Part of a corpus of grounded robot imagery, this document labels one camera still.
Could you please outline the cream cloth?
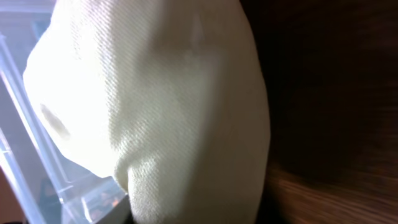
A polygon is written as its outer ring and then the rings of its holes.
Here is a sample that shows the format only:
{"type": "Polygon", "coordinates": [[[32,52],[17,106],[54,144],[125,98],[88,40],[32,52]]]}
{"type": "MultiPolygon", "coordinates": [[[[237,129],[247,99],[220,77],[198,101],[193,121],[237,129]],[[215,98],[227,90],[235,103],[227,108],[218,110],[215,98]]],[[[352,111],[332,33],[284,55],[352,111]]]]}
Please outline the cream cloth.
{"type": "Polygon", "coordinates": [[[271,132],[239,1],[57,1],[23,79],[62,155],[113,177],[136,223],[256,221],[271,132]]]}

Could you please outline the clear plastic storage bin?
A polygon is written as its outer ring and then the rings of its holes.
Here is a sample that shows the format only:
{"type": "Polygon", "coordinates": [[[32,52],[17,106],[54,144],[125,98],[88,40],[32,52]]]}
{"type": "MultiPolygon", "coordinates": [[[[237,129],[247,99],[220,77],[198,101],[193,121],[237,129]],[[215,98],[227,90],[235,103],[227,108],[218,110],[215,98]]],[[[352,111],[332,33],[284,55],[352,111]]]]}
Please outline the clear plastic storage bin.
{"type": "Polygon", "coordinates": [[[129,223],[126,194],[63,157],[26,95],[22,74],[53,6],[1,0],[1,168],[29,223],[129,223]]]}

